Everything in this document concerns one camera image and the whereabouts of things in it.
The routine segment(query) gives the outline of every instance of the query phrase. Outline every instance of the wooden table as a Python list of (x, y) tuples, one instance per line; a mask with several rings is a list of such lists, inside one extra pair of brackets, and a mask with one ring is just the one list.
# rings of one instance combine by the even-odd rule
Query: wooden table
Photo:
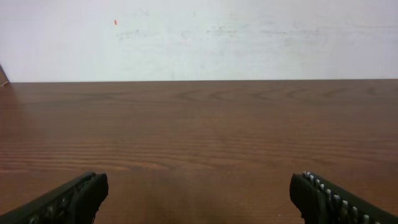
[(105, 172), (96, 223), (303, 223), (310, 170), (398, 215), (398, 80), (0, 89), (0, 213)]

